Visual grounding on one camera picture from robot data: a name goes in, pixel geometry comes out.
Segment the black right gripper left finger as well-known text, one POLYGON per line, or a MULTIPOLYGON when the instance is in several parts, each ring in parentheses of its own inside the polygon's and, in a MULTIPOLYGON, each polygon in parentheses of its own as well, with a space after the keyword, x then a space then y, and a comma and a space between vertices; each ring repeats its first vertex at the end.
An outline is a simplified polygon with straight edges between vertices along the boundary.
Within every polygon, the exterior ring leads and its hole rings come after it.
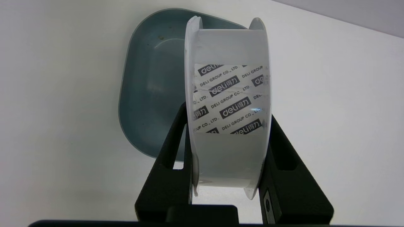
POLYGON ((192 203, 193 161, 184 102, 166 135, 153 167, 135 202, 140 222, 165 222, 172 207, 192 203), (173 169, 183 131, 186 132, 182 169, 173 169))

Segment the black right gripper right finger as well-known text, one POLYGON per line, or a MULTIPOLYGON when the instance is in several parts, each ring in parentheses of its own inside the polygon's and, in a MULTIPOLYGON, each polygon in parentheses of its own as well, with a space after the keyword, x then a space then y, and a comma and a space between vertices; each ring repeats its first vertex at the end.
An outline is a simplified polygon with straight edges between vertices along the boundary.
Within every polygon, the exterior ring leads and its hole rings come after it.
POLYGON ((334 208, 276 118, 258 186, 264 224, 329 225, 334 208))

